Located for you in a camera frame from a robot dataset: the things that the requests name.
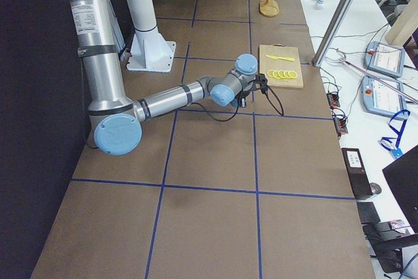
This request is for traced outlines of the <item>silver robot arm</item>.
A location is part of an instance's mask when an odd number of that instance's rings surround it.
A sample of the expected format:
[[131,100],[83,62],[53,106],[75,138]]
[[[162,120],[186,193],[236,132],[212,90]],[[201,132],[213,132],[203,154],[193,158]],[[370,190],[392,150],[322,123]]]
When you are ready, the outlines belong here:
[[[204,76],[134,101],[125,94],[117,47],[116,19],[110,0],[66,0],[78,36],[78,56],[91,92],[88,114],[93,139],[101,151],[120,156],[134,150],[141,123],[209,97],[217,105],[242,107],[251,91],[266,88],[257,59],[242,54],[222,78]],[[128,67],[167,73],[176,45],[160,34],[152,0],[127,0],[135,29]]]

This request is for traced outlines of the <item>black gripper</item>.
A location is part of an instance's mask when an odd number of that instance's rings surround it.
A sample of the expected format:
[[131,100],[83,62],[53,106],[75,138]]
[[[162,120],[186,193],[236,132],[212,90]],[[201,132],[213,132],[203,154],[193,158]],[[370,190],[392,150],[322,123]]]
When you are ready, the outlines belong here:
[[237,102],[239,108],[246,108],[246,97],[253,91],[260,90],[265,97],[268,97],[268,80],[264,74],[256,74],[255,78],[251,80],[243,91],[237,95]]

